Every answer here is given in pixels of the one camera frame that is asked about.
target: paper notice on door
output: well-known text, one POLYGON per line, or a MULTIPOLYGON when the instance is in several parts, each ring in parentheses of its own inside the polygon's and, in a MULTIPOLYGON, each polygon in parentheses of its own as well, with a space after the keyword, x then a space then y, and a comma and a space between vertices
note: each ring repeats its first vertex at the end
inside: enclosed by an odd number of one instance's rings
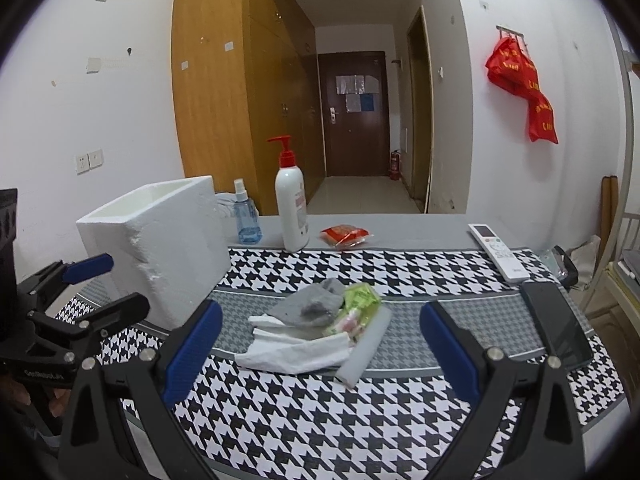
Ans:
POLYGON ((355 85, 356 85, 356 91, 354 93, 356 94, 364 94, 365 89, 364 89, 364 76, 363 75, 355 75, 353 76, 355 79, 355 85))
POLYGON ((363 112, 375 112, 373 94, 360 95, 360 110, 363 112))
POLYGON ((344 100, 347 105, 347 113, 353 114, 354 112, 361 112, 362 106, 360 105, 359 94, 347 94, 344 96, 344 100))
POLYGON ((364 92, 363 94, 379 94, 380 81, 372 75, 364 76, 364 92))
POLYGON ((337 75, 335 77, 335 91, 338 95, 355 94, 356 82, 353 75, 337 75))

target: blue spray bottle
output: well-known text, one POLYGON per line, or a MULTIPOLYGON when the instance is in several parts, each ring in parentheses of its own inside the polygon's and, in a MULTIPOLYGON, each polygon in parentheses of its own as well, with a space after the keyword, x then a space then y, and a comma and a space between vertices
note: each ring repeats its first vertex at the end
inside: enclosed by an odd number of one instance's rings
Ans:
POLYGON ((236 178, 234 185, 236 186, 234 215, 238 226, 238 241, 241 244, 257 244, 262 239, 262 231, 260 231, 258 224, 258 211, 254 201, 246 193, 244 181, 241 178, 236 178))

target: white wall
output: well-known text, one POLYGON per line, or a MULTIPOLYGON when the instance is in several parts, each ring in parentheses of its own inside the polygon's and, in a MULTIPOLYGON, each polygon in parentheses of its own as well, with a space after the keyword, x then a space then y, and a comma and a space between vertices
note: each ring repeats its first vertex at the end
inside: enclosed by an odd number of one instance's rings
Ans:
POLYGON ((47 0, 5 61, 0 188, 18 188, 19 279, 54 260, 86 257, 76 219, 142 184, 184 176, 172 6, 47 0), (103 58, 99 73, 86 74, 88 57, 103 58), (104 166, 76 176, 75 155, 99 148, 104 166))
POLYGON ((465 17, 460 0, 406 0, 396 19, 398 52, 405 59, 400 79, 401 127, 408 129, 403 174, 412 170, 411 75, 406 33, 424 6, 433 80, 433 167, 428 211, 464 213, 469 193, 473 137, 473 97, 465 17), (438 77, 442 67, 443 79, 438 77))
POLYGON ((460 1, 474 117, 467 211, 501 218, 536 249, 576 246, 596 232, 600 181, 616 173, 624 128, 620 70, 600 3, 460 1), (488 82, 484 64, 498 40, 495 25, 524 33, 554 107, 559 145, 531 143, 526 102, 488 82))
POLYGON ((398 97, 398 68, 391 61, 396 58, 393 25, 337 25, 316 27, 318 54, 333 52, 379 52, 386 55, 386 84, 389 99, 389 135, 391 151, 400 149, 400 105, 398 97))

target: red snack package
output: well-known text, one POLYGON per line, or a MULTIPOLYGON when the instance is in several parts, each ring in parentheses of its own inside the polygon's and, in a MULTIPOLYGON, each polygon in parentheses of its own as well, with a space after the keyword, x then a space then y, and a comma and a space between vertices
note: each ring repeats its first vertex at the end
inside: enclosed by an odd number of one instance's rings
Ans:
POLYGON ((361 244, 371 236, 369 231, 353 225, 335 225, 320 231, 321 237, 336 249, 348 249, 361 244))

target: red pump cap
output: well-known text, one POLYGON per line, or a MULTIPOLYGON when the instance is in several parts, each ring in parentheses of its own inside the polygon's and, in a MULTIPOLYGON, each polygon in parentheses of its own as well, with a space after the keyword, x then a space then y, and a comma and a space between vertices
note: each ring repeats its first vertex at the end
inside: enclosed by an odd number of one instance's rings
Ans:
POLYGON ((279 140, 282 143, 282 151, 280 152, 280 167, 281 168, 293 168, 296 165, 296 154, 289 149, 290 135, 283 135, 279 137, 271 137, 267 139, 267 142, 279 140))

